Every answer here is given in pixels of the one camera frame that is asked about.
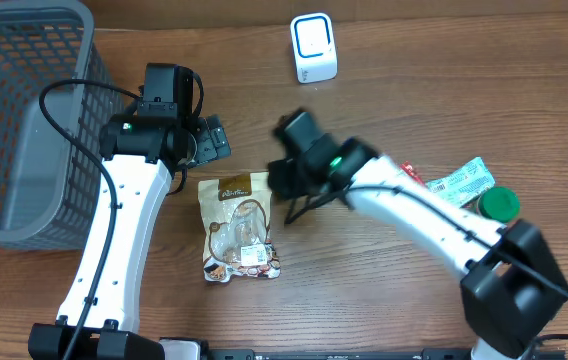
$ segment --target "plastic bag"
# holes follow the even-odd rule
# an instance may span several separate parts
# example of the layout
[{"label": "plastic bag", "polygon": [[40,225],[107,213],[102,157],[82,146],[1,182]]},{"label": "plastic bag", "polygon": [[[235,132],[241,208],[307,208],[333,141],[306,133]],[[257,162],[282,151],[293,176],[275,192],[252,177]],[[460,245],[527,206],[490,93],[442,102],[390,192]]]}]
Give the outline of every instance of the plastic bag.
[{"label": "plastic bag", "polygon": [[204,278],[232,275],[276,278],[280,263],[270,237],[268,173],[201,181],[198,198],[204,239]]}]

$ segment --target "wooden table surface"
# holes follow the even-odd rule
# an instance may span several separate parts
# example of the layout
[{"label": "wooden table surface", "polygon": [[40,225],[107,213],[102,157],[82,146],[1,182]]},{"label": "wooden table surface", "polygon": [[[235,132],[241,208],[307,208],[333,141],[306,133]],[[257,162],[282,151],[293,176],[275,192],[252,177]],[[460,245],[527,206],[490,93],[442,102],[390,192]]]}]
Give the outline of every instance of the wooden table surface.
[{"label": "wooden table surface", "polygon": [[[287,26],[96,35],[128,89],[148,62],[196,70],[203,114],[221,116],[233,148],[191,171],[186,190],[162,205],[141,335],[260,351],[472,346],[458,285],[438,260],[339,204],[288,227],[285,205],[275,207],[280,278],[204,281],[197,182],[265,169],[282,155],[271,129],[300,105],[337,138],[360,136],[425,179],[481,156],[517,192],[522,217],[543,229],[568,279],[568,14],[338,24],[335,37],[337,78],[302,86]],[[54,321],[80,257],[0,250],[0,359],[28,356],[31,325]],[[568,305],[546,331],[568,332]]]}]

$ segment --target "laundry basket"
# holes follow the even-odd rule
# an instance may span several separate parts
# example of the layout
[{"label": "laundry basket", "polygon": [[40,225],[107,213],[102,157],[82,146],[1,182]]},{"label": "laundry basket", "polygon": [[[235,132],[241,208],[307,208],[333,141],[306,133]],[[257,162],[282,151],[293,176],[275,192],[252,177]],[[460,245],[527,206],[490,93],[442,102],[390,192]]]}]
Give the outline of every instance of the laundry basket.
[{"label": "laundry basket", "polygon": [[[0,3],[1,247],[77,249],[86,242],[100,174],[46,122],[38,95],[72,77],[111,82],[93,30],[78,1]],[[123,109],[119,95],[83,85],[49,93],[46,105],[95,155],[100,127]]]}]

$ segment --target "brown wall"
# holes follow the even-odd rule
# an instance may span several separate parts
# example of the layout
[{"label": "brown wall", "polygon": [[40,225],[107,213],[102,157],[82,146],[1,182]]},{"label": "brown wall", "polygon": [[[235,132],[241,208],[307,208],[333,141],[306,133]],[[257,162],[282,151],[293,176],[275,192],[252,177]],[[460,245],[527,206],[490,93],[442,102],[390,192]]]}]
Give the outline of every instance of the brown wall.
[{"label": "brown wall", "polygon": [[287,24],[323,11],[333,21],[568,11],[568,0],[84,0],[101,28],[173,29]]}]

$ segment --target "bottle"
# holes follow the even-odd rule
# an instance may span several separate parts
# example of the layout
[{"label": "bottle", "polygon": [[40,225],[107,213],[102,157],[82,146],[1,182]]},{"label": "bottle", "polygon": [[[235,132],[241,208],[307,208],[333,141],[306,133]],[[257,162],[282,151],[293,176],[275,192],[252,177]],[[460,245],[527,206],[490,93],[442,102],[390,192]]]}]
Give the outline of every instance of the bottle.
[{"label": "bottle", "polygon": [[498,186],[486,190],[475,202],[474,210],[480,216],[506,224],[517,217],[520,201],[513,190]]}]

